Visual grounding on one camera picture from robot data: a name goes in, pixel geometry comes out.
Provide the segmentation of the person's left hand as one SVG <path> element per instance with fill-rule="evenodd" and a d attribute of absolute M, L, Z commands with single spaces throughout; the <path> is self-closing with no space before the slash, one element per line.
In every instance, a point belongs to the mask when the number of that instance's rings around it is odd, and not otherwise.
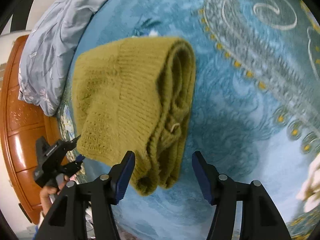
<path fill-rule="evenodd" d="M 50 195 L 52 194 L 60 194 L 65 185 L 70 181 L 70 178 L 64 175 L 63 181 L 59 184 L 59 191 L 52 186 L 44 186 L 40 191 L 40 202 L 42 205 L 42 214 L 43 217 L 46 216 L 49 209 L 52 206 L 52 202 L 50 200 Z"/>

